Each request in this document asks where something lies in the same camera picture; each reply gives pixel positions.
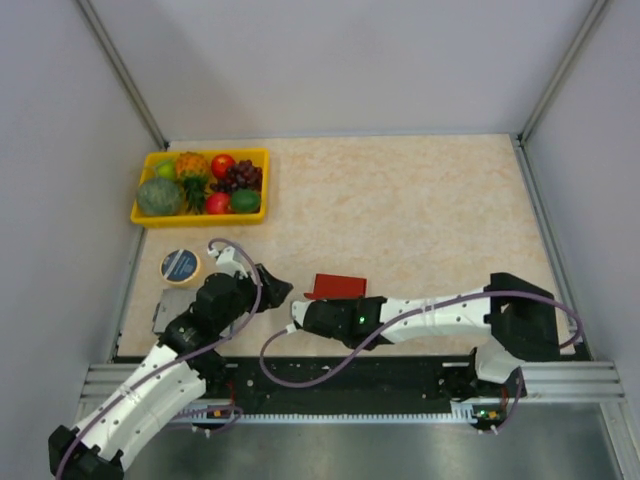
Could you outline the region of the red paper box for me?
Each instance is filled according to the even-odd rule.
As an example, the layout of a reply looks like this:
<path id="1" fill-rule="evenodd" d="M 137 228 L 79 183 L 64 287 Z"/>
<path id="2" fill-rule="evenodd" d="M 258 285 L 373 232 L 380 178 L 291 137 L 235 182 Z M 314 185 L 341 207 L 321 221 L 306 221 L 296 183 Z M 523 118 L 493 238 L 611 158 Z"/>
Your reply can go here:
<path id="1" fill-rule="evenodd" d="M 317 273 L 311 292 L 305 292 L 309 300 L 354 299 L 364 297 L 367 280 L 361 277 Z"/>

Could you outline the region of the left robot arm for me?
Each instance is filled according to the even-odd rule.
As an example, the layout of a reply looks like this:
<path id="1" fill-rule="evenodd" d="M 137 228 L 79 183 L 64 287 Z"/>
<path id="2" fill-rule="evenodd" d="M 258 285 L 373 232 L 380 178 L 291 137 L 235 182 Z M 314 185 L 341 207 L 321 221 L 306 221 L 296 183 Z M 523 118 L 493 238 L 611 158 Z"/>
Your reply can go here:
<path id="1" fill-rule="evenodd" d="M 253 273 L 214 273 L 174 318 L 134 372 L 91 414 L 49 436 L 57 479 L 121 479 L 141 450 L 194 400 L 226 387 L 215 348 L 235 321 L 281 306 L 291 283 L 263 265 Z"/>

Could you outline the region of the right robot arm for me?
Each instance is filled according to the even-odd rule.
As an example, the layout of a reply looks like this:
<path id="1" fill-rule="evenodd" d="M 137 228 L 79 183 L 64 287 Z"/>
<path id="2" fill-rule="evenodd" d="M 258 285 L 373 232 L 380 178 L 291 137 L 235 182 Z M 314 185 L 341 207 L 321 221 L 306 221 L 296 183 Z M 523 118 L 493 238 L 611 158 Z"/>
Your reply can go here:
<path id="1" fill-rule="evenodd" d="M 472 350 L 466 380 L 474 393 L 487 396 L 524 364 L 560 358 L 554 301 L 550 292 L 500 272 L 488 285 L 457 296 L 294 301 L 286 332 L 302 330 L 351 350 L 474 336 L 481 343 Z"/>

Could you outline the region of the green lime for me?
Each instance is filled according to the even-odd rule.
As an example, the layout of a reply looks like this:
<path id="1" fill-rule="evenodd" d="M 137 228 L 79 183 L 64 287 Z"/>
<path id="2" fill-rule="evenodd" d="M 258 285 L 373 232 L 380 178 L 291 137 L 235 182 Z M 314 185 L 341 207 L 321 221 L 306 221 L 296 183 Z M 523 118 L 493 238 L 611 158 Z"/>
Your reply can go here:
<path id="1" fill-rule="evenodd" d="M 230 208 L 236 214 L 252 214 L 261 208 L 261 196 L 255 190 L 239 189 L 231 195 Z"/>

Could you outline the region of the red apple bottom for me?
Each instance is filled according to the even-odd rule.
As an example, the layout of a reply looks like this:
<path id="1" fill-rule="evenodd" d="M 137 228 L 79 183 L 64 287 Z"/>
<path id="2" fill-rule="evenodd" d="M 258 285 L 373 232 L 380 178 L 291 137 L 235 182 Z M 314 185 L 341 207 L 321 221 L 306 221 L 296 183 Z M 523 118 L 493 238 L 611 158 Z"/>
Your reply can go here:
<path id="1" fill-rule="evenodd" d="M 211 194 L 205 202 L 205 210 L 209 215 L 231 214 L 231 196 L 223 192 Z"/>

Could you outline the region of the red apple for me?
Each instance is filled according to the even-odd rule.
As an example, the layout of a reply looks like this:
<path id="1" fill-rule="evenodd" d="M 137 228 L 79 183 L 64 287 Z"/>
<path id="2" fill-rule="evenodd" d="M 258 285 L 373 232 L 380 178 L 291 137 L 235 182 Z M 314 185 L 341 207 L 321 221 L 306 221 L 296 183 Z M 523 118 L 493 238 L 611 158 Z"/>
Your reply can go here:
<path id="1" fill-rule="evenodd" d="M 226 178 L 228 170 L 236 164 L 234 158 L 229 154 L 219 154 L 211 161 L 211 173 L 217 180 Z"/>
<path id="2" fill-rule="evenodd" d="M 209 215 L 231 214 L 231 196 L 223 192 L 211 194 L 205 202 L 205 210 Z"/>

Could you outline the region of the purple grapes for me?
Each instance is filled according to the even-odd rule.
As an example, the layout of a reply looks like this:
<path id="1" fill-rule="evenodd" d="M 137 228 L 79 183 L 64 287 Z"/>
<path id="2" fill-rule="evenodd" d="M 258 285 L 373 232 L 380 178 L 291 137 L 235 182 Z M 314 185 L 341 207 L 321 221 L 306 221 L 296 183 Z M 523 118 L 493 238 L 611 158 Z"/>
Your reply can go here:
<path id="1" fill-rule="evenodd" d="M 212 192 L 223 192 L 229 195 L 239 189 L 251 189 L 260 191 L 263 183 L 263 169 L 255 166 L 251 160 L 241 160 L 228 170 L 223 180 L 217 180 L 210 184 Z"/>

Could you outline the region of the yellow plastic tray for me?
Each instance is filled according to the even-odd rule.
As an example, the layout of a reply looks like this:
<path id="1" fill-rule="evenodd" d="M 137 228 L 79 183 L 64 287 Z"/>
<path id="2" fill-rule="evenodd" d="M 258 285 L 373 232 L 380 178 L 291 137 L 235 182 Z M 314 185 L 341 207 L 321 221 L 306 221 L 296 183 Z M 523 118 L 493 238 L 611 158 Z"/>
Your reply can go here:
<path id="1" fill-rule="evenodd" d="M 130 219 L 147 228 L 259 224 L 269 161 L 265 148 L 151 153 Z"/>

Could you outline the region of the red apple top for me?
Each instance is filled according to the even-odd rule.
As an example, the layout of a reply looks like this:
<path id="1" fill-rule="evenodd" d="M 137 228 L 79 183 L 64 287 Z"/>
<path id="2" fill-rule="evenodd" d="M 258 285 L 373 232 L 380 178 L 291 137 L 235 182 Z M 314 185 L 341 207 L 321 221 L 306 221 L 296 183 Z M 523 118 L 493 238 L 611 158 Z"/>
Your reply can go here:
<path id="1" fill-rule="evenodd" d="M 211 173 L 217 180 L 226 178 L 228 170 L 236 164 L 234 158 L 229 154 L 219 154 L 211 161 Z"/>

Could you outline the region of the orange pineapple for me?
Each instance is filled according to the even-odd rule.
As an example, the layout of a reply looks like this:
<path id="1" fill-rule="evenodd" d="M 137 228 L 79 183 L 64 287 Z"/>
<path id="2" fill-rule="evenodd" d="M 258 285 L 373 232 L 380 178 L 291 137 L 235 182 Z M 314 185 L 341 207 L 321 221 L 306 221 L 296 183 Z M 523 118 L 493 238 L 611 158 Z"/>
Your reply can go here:
<path id="1" fill-rule="evenodd" d="M 206 201 L 210 166 L 203 155 L 196 152 L 181 153 L 175 162 L 177 179 L 184 190 L 187 210 L 201 214 Z"/>

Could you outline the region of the green melon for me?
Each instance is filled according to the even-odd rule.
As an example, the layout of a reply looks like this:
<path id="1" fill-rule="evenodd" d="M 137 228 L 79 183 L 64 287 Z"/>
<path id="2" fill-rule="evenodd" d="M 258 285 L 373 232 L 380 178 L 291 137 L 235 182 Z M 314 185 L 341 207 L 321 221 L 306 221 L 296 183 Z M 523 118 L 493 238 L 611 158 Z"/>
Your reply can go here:
<path id="1" fill-rule="evenodd" d="M 147 216 L 173 216 L 183 206 L 183 193 L 174 182 L 163 177 L 143 182 L 137 190 L 136 202 Z"/>

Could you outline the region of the green apple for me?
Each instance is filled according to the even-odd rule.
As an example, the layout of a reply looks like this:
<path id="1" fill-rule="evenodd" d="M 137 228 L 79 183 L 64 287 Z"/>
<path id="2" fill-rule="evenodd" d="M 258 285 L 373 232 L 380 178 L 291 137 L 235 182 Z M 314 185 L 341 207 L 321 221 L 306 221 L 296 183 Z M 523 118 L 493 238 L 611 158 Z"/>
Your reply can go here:
<path id="1" fill-rule="evenodd" d="M 175 162 L 172 159 L 163 160 L 153 167 L 156 177 L 167 179 L 171 182 L 177 180 Z"/>

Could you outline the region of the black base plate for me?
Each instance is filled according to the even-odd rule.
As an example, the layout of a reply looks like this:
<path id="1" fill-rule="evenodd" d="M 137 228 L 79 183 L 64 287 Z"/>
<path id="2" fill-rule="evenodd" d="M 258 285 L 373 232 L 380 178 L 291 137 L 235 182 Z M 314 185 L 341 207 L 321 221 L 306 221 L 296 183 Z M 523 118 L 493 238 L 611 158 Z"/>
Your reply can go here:
<path id="1" fill-rule="evenodd" d="M 228 360 L 204 398 L 229 400 L 252 414 L 448 413 L 452 401 L 513 400 L 518 386 L 478 380 L 466 356 L 358 356 L 318 385 L 290 388 L 267 378 L 256 357 Z"/>

